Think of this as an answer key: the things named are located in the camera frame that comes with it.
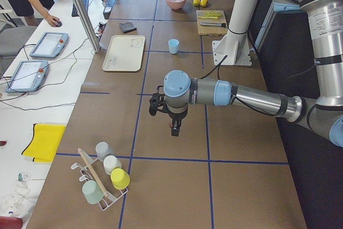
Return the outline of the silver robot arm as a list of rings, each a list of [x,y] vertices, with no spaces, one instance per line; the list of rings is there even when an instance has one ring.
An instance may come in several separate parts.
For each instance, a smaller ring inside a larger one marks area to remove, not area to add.
[[[318,97],[288,97],[241,86],[209,76],[191,78],[181,70],[166,74],[163,93],[150,98],[149,113],[166,113],[171,134],[178,136],[189,105],[241,105],[268,116],[283,117],[342,146],[342,0],[273,0],[279,13],[305,12],[309,36],[305,49],[286,34],[284,57],[296,62],[307,57],[316,69]]]

